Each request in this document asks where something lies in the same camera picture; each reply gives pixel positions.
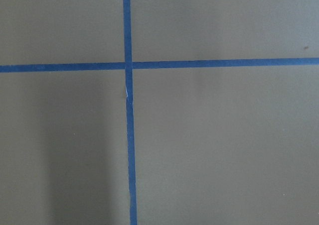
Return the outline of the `vertical blue tape line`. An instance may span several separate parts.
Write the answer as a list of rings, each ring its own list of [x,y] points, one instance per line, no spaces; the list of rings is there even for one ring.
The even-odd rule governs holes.
[[[138,219],[137,219],[134,108],[133,108],[134,99],[133,99],[131,0],[123,0],[123,14],[124,14],[127,140],[128,140],[128,175],[129,175],[129,193],[130,193],[130,224],[136,225],[138,223]]]

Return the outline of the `horizontal blue tape line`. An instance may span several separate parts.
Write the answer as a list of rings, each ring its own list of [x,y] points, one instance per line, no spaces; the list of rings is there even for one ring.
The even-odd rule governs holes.
[[[57,72],[57,71],[98,71],[132,69],[174,69],[174,68],[214,68],[245,66],[293,66],[317,65],[318,58],[275,58],[275,59],[231,59],[196,61],[151,61],[151,62],[107,62],[107,63],[70,63],[70,64],[30,64],[3,65],[2,73]]]

